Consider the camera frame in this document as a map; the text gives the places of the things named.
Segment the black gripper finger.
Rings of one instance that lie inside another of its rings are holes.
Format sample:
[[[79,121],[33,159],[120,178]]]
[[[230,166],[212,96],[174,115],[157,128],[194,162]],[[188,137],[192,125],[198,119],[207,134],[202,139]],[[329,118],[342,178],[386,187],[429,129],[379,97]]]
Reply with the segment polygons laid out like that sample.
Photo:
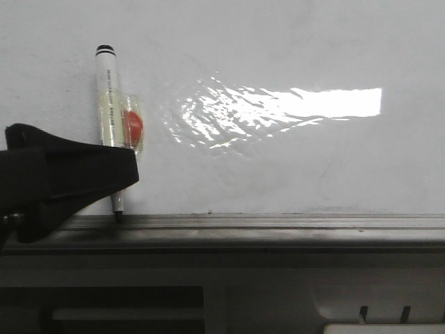
[[[75,213],[139,181],[134,152],[71,141],[37,127],[6,128],[1,151],[1,243],[29,244]]]

